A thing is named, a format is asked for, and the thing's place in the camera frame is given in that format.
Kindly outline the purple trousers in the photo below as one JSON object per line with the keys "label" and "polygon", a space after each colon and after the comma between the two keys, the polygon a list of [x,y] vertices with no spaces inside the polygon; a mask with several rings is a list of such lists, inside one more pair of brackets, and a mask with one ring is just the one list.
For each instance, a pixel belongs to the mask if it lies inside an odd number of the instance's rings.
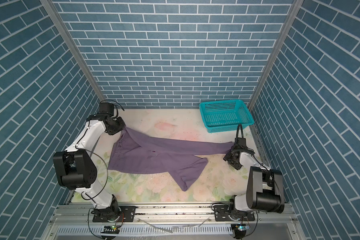
{"label": "purple trousers", "polygon": [[125,127],[113,145],[108,169],[142,175],[169,173],[185,192],[205,169],[207,156],[225,155],[232,146],[232,142],[155,138]]}

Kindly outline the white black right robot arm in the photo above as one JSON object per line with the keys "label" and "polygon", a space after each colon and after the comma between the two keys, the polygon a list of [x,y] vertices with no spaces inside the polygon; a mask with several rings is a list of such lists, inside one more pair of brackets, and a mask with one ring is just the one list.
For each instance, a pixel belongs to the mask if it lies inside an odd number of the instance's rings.
{"label": "white black right robot arm", "polygon": [[232,218],[244,217],[253,211],[279,214],[284,211],[283,174],[256,158],[254,150],[247,146],[241,124],[237,127],[234,145],[224,156],[224,161],[235,170],[240,170],[245,164],[250,166],[246,192],[230,199],[228,213]]}

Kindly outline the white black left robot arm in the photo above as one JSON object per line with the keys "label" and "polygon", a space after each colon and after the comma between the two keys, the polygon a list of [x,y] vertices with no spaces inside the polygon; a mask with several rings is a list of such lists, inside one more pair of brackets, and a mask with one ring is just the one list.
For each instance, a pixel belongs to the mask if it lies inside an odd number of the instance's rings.
{"label": "white black left robot arm", "polygon": [[79,193],[83,200],[93,205],[90,211],[94,215],[94,222],[116,222],[120,219],[122,210],[114,195],[105,190],[97,179],[98,169],[92,160],[98,157],[94,148],[103,133],[112,136],[119,133],[126,126],[119,117],[109,114],[96,114],[87,118],[84,129],[74,142],[62,152],[56,152],[53,163],[60,186]]}

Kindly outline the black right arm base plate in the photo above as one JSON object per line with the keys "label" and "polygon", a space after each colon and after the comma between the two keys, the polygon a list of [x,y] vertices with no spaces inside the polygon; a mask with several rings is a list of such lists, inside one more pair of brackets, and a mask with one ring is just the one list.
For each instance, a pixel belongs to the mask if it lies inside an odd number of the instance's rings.
{"label": "black right arm base plate", "polygon": [[231,208],[229,205],[216,203],[211,205],[211,210],[214,212],[216,222],[246,222],[254,221],[254,212],[238,211],[235,208]]}

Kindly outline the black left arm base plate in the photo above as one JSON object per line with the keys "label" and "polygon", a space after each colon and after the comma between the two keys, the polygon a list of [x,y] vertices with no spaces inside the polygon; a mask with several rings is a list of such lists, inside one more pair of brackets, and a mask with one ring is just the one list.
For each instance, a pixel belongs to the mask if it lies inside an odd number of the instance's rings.
{"label": "black left arm base plate", "polygon": [[108,207],[105,209],[94,209],[94,223],[133,222],[136,206]]}

